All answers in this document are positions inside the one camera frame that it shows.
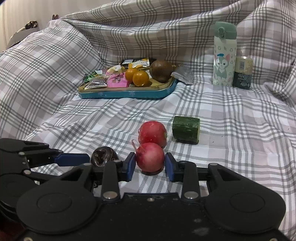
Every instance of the green cucumber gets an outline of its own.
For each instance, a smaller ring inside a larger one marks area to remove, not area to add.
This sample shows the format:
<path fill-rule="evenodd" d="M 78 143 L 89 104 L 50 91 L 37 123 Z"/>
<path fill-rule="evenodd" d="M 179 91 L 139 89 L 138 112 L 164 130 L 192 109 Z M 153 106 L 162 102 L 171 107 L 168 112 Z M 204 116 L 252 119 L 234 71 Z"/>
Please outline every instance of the green cucumber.
<path fill-rule="evenodd" d="M 177 140 L 198 143 L 200 135 L 200 119 L 194 117 L 175 116 L 173 120 L 173 136 Z"/>

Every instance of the white thermos bottle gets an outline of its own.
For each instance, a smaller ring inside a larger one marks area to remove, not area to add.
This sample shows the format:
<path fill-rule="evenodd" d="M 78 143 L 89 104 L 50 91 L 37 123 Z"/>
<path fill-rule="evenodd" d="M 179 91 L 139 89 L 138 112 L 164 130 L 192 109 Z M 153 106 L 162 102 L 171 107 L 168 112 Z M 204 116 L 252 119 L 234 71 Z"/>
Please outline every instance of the white thermos bottle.
<path fill-rule="evenodd" d="M 215 23 L 213 84 L 232 86 L 237 55 L 237 29 L 227 22 Z"/>

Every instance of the tangerine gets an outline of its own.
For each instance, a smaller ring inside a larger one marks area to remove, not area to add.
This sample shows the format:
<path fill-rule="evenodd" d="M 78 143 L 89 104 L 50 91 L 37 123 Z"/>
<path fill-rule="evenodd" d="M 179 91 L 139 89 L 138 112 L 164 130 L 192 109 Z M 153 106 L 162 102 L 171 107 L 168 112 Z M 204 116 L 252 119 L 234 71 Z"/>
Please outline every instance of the tangerine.
<path fill-rule="evenodd" d="M 139 70 L 133 75 L 133 83 L 136 86 L 143 86 L 148 82 L 149 82 L 149 75 L 143 70 Z"/>
<path fill-rule="evenodd" d="M 138 72 L 139 70 L 136 68 L 131 68 L 126 70 L 126 80 L 130 83 L 133 82 L 133 75 Z"/>

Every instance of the plaid blanket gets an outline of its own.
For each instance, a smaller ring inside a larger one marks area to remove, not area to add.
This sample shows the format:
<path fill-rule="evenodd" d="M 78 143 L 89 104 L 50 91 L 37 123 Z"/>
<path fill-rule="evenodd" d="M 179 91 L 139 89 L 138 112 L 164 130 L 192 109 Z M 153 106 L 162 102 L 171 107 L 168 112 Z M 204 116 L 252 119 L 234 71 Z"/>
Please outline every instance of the plaid blanket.
<path fill-rule="evenodd" d="M 288 0 L 120 0 L 53 20 L 0 56 L 0 136 L 89 155 L 107 145 L 125 159 L 140 125 L 160 121 L 168 130 L 165 151 L 177 160 L 217 162 L 278 192 L 287 205 L 280 229 L 296 240 L 295 19 L 296 3 Z M 211 84 L 218 20 L 236 24 L 238 53 L 254 60 L 250 90 Z M 178 83 L 162 100 L 78 97 L 85 73 L 133 57 L 184 63 L 196 84 Z M 175 142 L 175 115 L 201 119 L 198 145 Z M 145 176 L 138 169 L 120 186 L 181 190 L 164 171 Z M 205 183 L 202 189 L 206 195 Z"/>

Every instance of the brown round fruit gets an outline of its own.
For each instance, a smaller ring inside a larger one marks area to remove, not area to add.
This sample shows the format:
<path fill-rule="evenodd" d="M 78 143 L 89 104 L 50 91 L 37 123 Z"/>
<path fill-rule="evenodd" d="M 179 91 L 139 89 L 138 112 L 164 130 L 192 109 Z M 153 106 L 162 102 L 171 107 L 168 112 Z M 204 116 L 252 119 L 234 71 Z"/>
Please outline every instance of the brown round fruit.
<path fill-rule="evenodd" d="M 126 80 L 130 83 L 133 82 L 133 75 L 138 72 L 139 70 L 136 68 L 131 68 L 126 70 Z"/>
<path fill-rule="evenodd" d="M 149 75 L 142 70 L 139 70 L 133 75 L 133 83 L 136 86 L 143 86 L 149 82 Z"/>
<path fill-rule="evenodd" d="M 173 66 L 165 60 L 155 60 L 150 66 L 150 75 L 160 83 L 166 83 L 174 71 Z"/>

